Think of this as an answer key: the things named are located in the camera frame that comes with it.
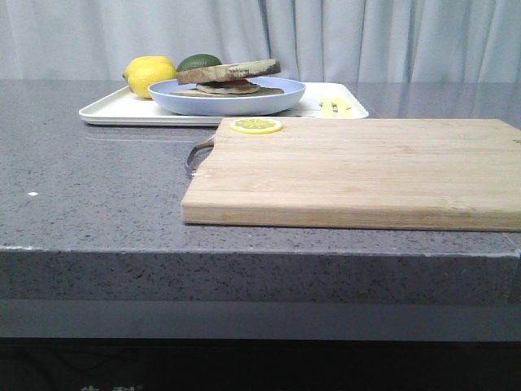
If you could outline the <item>bread slice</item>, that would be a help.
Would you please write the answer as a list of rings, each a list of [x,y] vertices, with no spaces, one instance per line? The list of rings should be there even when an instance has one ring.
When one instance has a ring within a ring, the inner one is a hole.
[[[224,82],[262,77],[281,72],[281,64],[277,59],[264,59],[237,64],[222,64],[211,67],[195,68],[177,72],[179,85],[201,84],[207,82]]]
[[[246,98],[266,95],[283,94],[284,90],[279,88],[269,88],[260,86],[256,90],[251,91],[236,91],[231,89],[217,89],[214,91],[198,90],[197,88],[189,90],[177,90],[170,92],[171,95],[185,96],[185,97],[204,97],[204,98]]]

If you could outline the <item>light blue round plate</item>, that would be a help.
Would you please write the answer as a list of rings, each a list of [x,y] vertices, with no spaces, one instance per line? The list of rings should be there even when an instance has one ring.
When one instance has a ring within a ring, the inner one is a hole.
[[[227,97],[188,96],[194,84],[180,85],[177,80],[160,81],[148,87],[152,98],[164,109],[187,116],[260,116],[285,111],[295,106],[306,90],[304,83],[280,77],[254,77],[251,82],[264,90],[281,90],[280,94],[260,92]]]

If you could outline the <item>fried egg toy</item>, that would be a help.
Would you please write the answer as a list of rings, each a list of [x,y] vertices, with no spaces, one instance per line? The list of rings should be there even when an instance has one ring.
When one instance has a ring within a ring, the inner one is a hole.
[[[253,94],[261,88],[247,79],[199,83],[196,89],[208,94]]]

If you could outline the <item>white bear print tray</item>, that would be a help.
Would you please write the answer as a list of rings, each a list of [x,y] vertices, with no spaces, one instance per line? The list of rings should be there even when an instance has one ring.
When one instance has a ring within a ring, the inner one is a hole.
[[[323,98],[342,98],[349,105],[348,116],[361,119],[369,116],[348,87],[339,83],[307,82],[306,91],[297,105],[279,116],[289,117],[320,117]],[[114,126],[181,126],[181,127],[211,127],[221,122],[219,116],[183,116],[161,108],[152,100],[139,98],[123,87],[98,101],[82,108],[79,117],[91,125]]]

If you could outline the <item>yellow lemon slice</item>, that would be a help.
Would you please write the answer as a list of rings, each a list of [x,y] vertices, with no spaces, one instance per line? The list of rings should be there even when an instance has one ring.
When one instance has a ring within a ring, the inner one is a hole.
[[[249,117],[233,120],[230,128],[244,134],[271,134],[280,131],[283,124],[275,119]]]

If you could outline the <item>yellow plastic fork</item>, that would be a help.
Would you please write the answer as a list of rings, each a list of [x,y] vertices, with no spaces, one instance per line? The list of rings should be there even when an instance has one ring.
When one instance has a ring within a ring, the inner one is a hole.
[[[345,98],[324,98],[320,102],[320,117],[352,118],[352,105]]]

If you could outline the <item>green lime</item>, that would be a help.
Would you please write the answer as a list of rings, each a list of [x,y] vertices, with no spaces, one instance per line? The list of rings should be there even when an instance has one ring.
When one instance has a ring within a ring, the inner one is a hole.
[[[207,68],[222,65],[221,60],[215,55],[199,53],[186,57],[178,66],[177,72],[185,72],[197,68]]]

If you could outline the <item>wooden cutting board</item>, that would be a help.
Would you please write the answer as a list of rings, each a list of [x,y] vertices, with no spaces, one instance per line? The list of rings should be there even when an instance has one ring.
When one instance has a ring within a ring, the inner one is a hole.
[[[181,202],[193,224],[518,231],[520,132],[498,119],[224,119]]]

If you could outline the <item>white curtain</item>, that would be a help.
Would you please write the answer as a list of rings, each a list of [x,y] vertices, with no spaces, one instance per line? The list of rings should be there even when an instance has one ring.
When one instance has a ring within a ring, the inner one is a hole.
[[[520,80],[517,1],[4,1],[4,79],[116,80],[130,60],[276,58],[303,81]]]

